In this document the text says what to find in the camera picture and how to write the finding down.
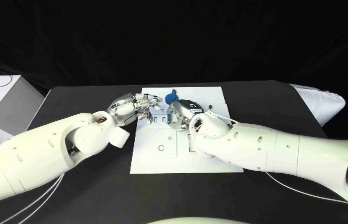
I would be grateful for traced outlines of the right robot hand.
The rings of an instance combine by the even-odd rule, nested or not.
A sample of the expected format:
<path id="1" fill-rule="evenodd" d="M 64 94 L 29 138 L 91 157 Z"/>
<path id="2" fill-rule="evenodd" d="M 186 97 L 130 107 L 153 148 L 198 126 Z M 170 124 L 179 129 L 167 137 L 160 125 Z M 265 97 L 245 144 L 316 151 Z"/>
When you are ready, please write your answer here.
<path id="1" fill-rule="evenodd" d="M 167 110 L 167 125 L 176 131 L 186 131 L 193 117 L 203 112 L 203 107 L 192 100 L 176 100 Z"/>

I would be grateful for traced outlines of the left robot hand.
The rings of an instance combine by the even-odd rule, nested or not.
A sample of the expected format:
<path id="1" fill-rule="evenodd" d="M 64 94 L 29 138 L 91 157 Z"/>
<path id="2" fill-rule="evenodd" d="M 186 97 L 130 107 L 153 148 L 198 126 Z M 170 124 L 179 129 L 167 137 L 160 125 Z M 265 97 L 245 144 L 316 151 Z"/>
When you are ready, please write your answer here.
<path id="1" fill-rule="evenodd" d="M 106 112 L 111 115 L 117 126 L 127 126 L 136 120 L 147 120 L 147 124 L 153 123 L 153 115 L 150 108 L 160 111 L 163 98 L 142 93 L 129 93 L 121 96 L 110 105 Z"/>

